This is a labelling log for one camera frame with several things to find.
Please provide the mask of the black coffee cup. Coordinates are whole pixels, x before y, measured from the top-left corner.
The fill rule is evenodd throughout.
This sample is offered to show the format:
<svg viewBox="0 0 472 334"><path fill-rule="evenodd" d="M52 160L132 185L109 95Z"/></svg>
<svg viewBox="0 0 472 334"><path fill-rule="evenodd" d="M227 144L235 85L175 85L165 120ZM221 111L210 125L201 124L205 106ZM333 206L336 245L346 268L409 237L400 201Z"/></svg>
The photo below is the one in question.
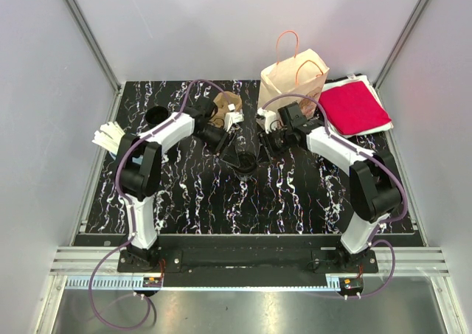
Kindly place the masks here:
<svg viewBox="0 0 472 334"><path fill-rule="evenodd" d="M240 151L237 156L239 158L239 165L234 168L235 173L241 181L247 181L257 169L257 158L249 151Z"/></svg>
<svg viewBox="0 0 472 334"><path fill-rule="evenodd" d="M170 115L170 112L160 105L149 108L145 113L145 121L149 128L154 128L163 123Z"/></svg>

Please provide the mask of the beige paper takeout bag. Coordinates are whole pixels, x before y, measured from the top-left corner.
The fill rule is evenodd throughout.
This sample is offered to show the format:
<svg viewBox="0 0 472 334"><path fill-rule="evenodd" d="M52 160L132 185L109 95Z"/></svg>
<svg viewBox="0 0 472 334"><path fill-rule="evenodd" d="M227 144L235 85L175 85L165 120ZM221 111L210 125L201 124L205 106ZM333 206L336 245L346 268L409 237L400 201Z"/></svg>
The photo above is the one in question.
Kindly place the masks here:
<svg viewBox="0 0 472 334"><path fill-rule="evenodd" d="M260 91L257 106L278 111L279 108L297 102L302 113L312 118L330 68L312 49L299 50L296 36L294 53L266 67L260 74Z"/></svg>

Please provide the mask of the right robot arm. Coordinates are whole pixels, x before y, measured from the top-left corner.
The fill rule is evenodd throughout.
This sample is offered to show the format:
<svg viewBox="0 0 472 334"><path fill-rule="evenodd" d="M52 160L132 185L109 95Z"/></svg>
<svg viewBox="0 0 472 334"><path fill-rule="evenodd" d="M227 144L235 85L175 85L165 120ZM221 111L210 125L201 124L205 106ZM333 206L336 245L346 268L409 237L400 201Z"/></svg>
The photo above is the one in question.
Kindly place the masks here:
<svg viewBox="0 0 472 334"><path fill-rule="evenodd" d="M354 271L366 256L377 228L403 202L405 191L393 155L355 145L322 121L307 119L295 102L278 113L258 108L257 118L262 120L259 138L268 156L300 147L327 159L349 177L353 216L330 260L343 272Z"/></svg>

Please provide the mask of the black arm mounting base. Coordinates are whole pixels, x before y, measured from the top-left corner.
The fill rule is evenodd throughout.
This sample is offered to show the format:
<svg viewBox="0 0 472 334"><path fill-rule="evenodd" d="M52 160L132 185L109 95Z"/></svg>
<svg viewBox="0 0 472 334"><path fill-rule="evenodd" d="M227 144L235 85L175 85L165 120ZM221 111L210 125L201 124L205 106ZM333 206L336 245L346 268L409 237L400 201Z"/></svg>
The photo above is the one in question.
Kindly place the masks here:
<svg viewBox="0 0 472 334"><path fill-rule="evenodd" d="M148 251L127 247L120 252L119 272L168 273L191 267L300 266L320 273L378 272L375 252L351 255L339 236L329 235L162 235Z"/></svg>

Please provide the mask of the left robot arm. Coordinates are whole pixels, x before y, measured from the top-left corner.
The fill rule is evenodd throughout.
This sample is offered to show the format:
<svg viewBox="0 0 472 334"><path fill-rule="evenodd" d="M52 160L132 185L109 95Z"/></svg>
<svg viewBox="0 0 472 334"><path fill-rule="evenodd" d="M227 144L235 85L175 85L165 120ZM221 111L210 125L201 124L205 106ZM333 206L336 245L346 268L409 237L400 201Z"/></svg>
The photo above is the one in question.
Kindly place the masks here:
<svg viewBox="0 0 472 334"><path fill-rule="evenodd" d="M129 227L122 254L144 272L153 271L159 264L153 197L161 183L163 154L181 140L194 136L230 167L242 166L234 136L209 122L215 110L212 101L185 108L140 136L125 134L121 138L116 154L115 188L124 200Z"/></svg>

